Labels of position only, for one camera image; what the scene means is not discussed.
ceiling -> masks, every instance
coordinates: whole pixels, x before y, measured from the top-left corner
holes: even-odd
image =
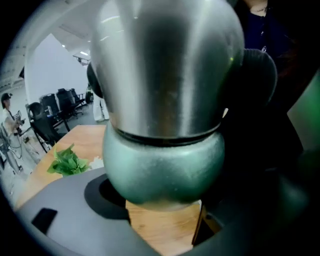
[[[47,0],[17,35],[0,66],[0,92],[21,85],[19,74],[29,49],[35,49],[50,33],[73,56],[90,60],[94,18],[107,0]]]

wooden table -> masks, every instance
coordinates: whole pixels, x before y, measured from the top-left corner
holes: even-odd
[[[102,142],[105,125],[78,125],[67,133],[54,147],[57,151],[74,143],[73,151],[78,157],[92,162],[102,158]],[[62,178],[60,174],[47,173],[54,160],[52,148],[39,162],[26,181],[26,187],[17,201],[18,209],[49,183]],[[156,251],[164,256],[184,253],[192,248],[200,207],[198,204],[172,212],[145,210],[127,201],[132,228]]]

black office chair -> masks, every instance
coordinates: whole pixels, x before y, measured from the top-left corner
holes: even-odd
[[[59,101],[60,111],[64,112],[64,116],[69,118],[74,116],[78,118],[78,114],[83,114],[82,112],[77,112],[76,108],[79,105],[75,102],[72,92],[66,89],[58,89],[56,96]]]
[[[43,150],[47,152],[43,145],[43,141],[53,147],[54,144],[64,136],[64,134],[58,133],[55,130],[40,103],[34,102],[27,105],[26,110],[30,120],[30,125]]]
[[[85,102],[84,93],[77,94],[74,88],[72,88],[70,91],[74,98],[75,104],[78,104],[78,106],[80,107],[87,105],[86,103],[84,103]]]
[[[59,112],[55,94],[50,93],[50,94],[41,96],[39,98],[39,101],[43,106],[44,110],[47,110],[48,107],[50,107],[53,115],[56,115]]]

stainless steel container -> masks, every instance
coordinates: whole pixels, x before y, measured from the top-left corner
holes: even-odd
[[[225,0],[109,0],[96,17],[91,64],[114,128],[185,139],[220,123],[226,77],[244,36]]]

green leaf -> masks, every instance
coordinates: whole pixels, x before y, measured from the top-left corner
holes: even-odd
[[[77,168],[77,163],[74,161],[73,158],[68,159],[68,163],[71,169],[76,169]]]
[[[48,173],[62,174],[63,176],[70,176],[73,174],[80,174],[88,170],[90,167],[87,165],[87,159],[78,158],[72,151],[74,144],[67,149],[59,152],[54,148],[53,155],[55,160],[48,168]]]
[[[61,150],[59,152],[60,156],[64,157],[64,156],[67,156],[67,155],[71,155],[71,154],[74,154],[74,152],[71,150],[73,147],[74,147],[75,144],[72,144],[70,147],[68,147],[67,149],[65,150]]]
[[[54,156],[55,159],[57,159],[57,160],[59,159],[59,156],[58,156],[58,153],[57,153],[57,149],[56,149],[56,148],[54,148],[53,156]]]
[[[87,165],[88,159],[78,158],[77,161],[78,161],[79,167],[83,168],[83,167],[85,167]]]
[[[83,172],[85,172],[86,170],[88,170],[89,168],[90,168],[90,166],[89,166],[89,165],[86,165],[85,167],[83,167],[83,168],[80,169],[80,172],[83,173]]]
[[[54,160],[51,165],[49,166],[49,169],[47,170],[48,173],[50,174],[54,174],[56,172],[55,166],[58,164],[59,162],[57,160]]]

